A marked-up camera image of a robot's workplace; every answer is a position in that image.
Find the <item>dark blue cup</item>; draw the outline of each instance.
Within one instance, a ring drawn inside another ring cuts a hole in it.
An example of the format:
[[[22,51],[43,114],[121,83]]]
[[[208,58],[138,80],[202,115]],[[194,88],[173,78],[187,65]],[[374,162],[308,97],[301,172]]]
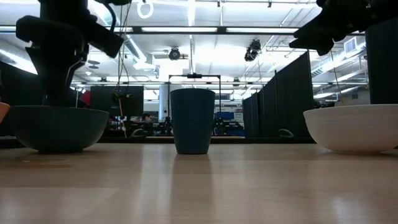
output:
[[[179,154],[207,154],[213,131],[216,94],[184,88],[170,93],[174,143]]]

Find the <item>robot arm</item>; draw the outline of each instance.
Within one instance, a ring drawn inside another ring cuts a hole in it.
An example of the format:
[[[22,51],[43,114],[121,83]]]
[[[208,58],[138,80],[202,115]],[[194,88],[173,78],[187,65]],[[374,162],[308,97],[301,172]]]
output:
[[[295,32],[291,48],[327,54],[334,42],[348,34],[363,32],[374,24],[398,17],[396,0],[317,0],[321,13]]]
[[[131,0],[97,0],[123,5]],[[87,61],[88,44],[115,58],[124,39],[96,23],[88,0],[40,0],[40,17],[17,21],[16,36],[26,42],[46,92],[46,105],[65,106],[75,70]]]

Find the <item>bowl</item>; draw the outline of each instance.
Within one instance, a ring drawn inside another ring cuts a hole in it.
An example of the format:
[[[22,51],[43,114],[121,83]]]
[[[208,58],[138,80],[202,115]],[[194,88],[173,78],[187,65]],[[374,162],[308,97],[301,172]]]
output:
[[[341,154],[378,154],[398,146],[398,105],[359,105],[304,112],[312,138]]]
[[[9,124],[18,141],[41,153],[81,152],[100,139],[108,116],[83,108],[13,106]]]

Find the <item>dark blue bowl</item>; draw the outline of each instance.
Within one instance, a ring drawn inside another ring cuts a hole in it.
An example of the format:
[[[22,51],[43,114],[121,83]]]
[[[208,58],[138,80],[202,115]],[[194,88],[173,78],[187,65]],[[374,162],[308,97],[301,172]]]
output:
[[[83,108],[13,106],[8,114],[18,141],[41,153],[81,152],[102,136],[109,113]]]

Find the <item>wooden table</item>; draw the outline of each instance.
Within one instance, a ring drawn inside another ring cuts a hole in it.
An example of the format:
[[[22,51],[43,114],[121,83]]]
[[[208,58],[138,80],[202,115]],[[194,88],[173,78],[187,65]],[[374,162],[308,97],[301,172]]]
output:
[[[83,154],[0,151],[1,224],[398,223],[398,154],[313,144],[97,144]]]

